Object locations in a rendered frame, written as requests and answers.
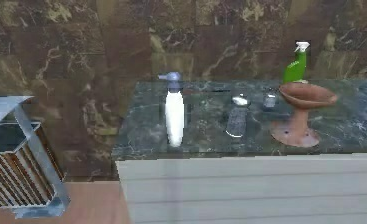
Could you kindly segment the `small clear glass jar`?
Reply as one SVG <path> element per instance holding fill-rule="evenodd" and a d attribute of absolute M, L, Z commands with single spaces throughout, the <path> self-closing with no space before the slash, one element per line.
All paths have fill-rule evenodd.
<path fill-rule="evenodd" d="M 268 88 L 264 94 L 263 106 L 268 109 L 272 109 L 276 106 L 277 94 L 273 88 Z"/>

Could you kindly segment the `grey slatted trash can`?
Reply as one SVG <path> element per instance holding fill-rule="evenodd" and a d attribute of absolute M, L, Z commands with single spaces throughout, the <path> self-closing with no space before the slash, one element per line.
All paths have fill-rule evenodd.
<path fill-rule="evenodd" d="M 69 203 L 42 123 L 26 115 L 28 96 L 0 96 L 0 209 L 17 219 L 56 217 Z"/>

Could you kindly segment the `green spray bottle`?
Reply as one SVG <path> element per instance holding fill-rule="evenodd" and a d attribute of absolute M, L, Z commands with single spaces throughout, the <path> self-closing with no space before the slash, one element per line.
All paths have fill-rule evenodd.
<path fill-rule="evenodd" d="M 294 50 L 295 59 L 286 67 L 283 75 L 283 82 L 296 82 L 303 79 L 307 66 L 307 48 L 310 43 L 307 41 L 297 41 Z"/>

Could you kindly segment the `white soap dispenser bottle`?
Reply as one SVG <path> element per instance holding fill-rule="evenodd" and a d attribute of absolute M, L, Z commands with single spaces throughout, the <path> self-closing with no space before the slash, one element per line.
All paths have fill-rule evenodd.
<path fill-rule="evenodd" d="M 168 141 L 171 147 L 179 147 L 183 140 L 185 125 L 185 105 L 180 74 L 169 72 L 158 76 L 160 80 L 167 81 L 167 95 L 165 99 L 165 119 Z"/>

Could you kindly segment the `white cabinet with marble top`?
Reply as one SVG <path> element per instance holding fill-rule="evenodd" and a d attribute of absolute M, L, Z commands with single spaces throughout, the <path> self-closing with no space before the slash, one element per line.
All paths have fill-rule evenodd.
<path fill-rule="evenodd" d="M 184 85 L 182 144 L 169 145 L 164 82 L 136 85 L 112 151 L 132 224 L 367 224 L 367 79 L 329 80 L 338 100 L 310 116 L 320 143 L 274 140 L 268 80 Z M 251 104 L 241 138 L 226 133 L 232 97 Z"/>

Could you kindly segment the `brown pedestal bowl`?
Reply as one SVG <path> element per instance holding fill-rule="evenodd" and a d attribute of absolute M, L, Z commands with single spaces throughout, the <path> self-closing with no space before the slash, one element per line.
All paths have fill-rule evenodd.
<path fill-rule="evenodd" d="M 327 88 L 301 82 L 288 82 L 279 86 L 284 100 L 293 107 L 286 121 L 274 121 L 271 136 L 289 146 L 310 148 L 320 142 L 319 135 L 308 127 L 309 111 L 333 105 L 338 96 Z"/>

